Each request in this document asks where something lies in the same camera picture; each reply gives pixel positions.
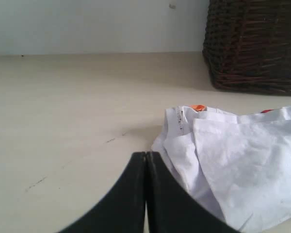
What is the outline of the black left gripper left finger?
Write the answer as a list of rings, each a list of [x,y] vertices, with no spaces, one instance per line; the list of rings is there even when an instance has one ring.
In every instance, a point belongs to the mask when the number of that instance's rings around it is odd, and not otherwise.
[[[62,233],[142,233],[145,222],[146,154],[132,154],[110,191]]]

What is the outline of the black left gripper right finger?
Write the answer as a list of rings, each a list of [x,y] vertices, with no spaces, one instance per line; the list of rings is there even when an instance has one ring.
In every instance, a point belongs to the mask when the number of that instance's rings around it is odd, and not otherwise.
[[[157,152],[145,154],[146,204],[151,233],[236,233],[199,205],[175,180]]]

